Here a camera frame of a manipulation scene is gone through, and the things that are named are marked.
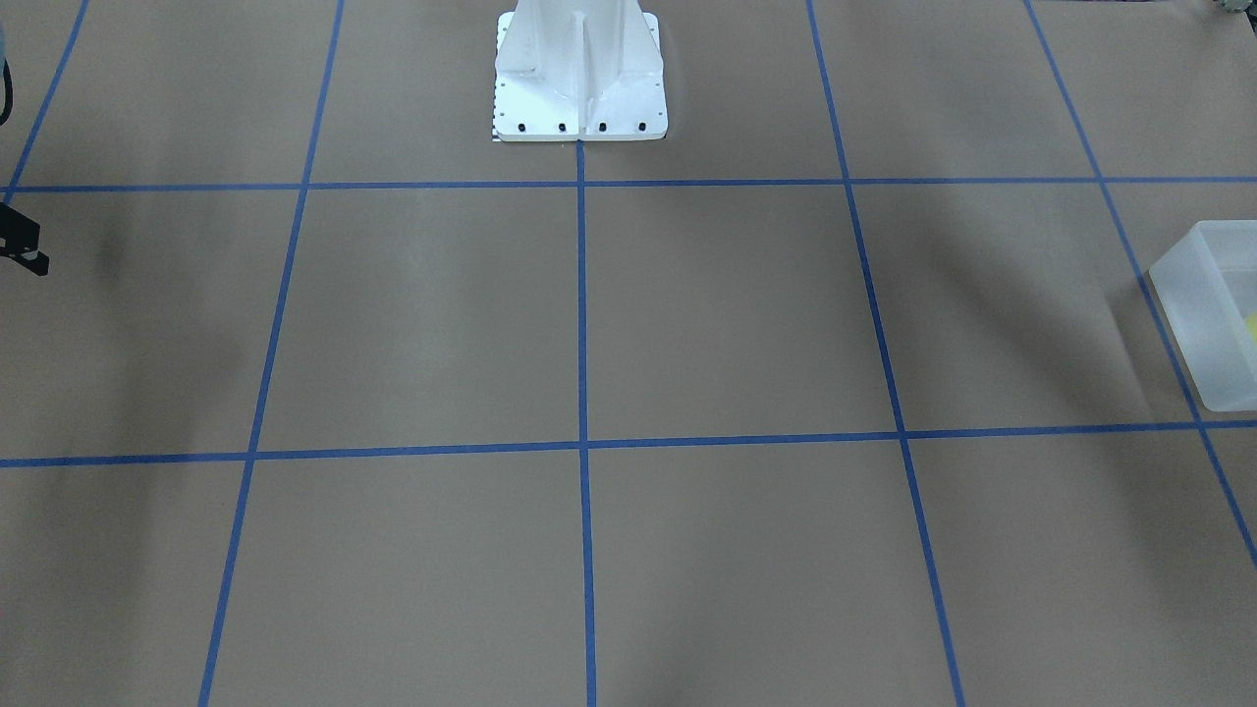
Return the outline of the translucent white plastic box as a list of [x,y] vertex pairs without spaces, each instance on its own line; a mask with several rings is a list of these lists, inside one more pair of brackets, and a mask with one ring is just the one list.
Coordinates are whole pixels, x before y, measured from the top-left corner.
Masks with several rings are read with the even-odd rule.
[[1150,269],[1161,309],[1200,403],[1213,413],[1256,408],[1256,223],[1198,221]]

